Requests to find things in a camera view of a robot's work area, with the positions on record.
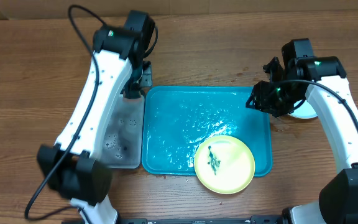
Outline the light blue plate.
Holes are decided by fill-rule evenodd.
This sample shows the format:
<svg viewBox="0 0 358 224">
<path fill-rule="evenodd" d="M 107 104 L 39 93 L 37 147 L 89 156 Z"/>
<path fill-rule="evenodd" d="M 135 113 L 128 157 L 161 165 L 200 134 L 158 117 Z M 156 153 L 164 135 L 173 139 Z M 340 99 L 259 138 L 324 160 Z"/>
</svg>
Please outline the light blue plate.
<svg viewBox="0 0 358 224">
<path fill-rule="evenodd" d="M 298 109 L 296 109 L 293 113 L 290 113 L 289 116 L 298 119 L 313 119 L 318 115 L 316 114 L 313 107 L 305 101 Z"/>
</svg>

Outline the yellow plate front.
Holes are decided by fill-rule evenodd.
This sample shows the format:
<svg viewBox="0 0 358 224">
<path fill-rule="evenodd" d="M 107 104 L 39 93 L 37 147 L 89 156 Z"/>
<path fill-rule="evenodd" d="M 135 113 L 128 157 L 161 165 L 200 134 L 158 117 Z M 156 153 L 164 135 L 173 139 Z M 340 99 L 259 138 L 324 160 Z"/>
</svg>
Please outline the yellow plate front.
<svg viewBox="0 0 358 224">
<path fill-rule="evenodd" d="M 218 194 L 244 190 L 255 174 L 255 159 L 250 149 L 232 136 L 214 136 L 202 142 L 195 153 L 198 180 Z"/>
</svg>

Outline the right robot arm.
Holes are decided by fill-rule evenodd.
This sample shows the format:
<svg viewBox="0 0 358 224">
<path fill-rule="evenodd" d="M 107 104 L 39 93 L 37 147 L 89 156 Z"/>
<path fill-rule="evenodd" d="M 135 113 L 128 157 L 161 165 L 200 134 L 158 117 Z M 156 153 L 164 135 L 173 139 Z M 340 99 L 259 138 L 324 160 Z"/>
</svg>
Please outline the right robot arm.
<svg viewBox="0 0 358 224">
<path fill-rule="evenodd" d="M 315 202 L 286 208 L 279 223 L 358 223 L 358 109 L 347 73 L 335 56 L 317 57 L 309 39 L 282 47 L 263 66 L 267 82 L 254 85 L 246 107 L 274 117 L 290 114 L 307 101 L 317 114 L 331 146 L 336 176 Z"/>
</svg>

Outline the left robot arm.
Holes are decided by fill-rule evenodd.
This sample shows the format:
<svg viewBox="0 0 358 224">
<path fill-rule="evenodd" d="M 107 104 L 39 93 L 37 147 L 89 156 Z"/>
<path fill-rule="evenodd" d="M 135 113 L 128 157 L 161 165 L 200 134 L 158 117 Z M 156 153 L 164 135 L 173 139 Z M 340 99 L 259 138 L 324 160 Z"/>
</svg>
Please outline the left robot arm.
<svg viewBox="0 0 358 224">
<path fill-rule="evenodd" d="M 145 89 L 152 86 L 148 56 L 158 40 L 155 21 L 132 10 L 122 27 L 103 24 L 85 43 L 91 65 L 73 114 L 37 162 L 49 187 L 78 210 L 83 223 L 117 223 L 109 199 L 114 169 L 140 164 Z"/>
</svg>

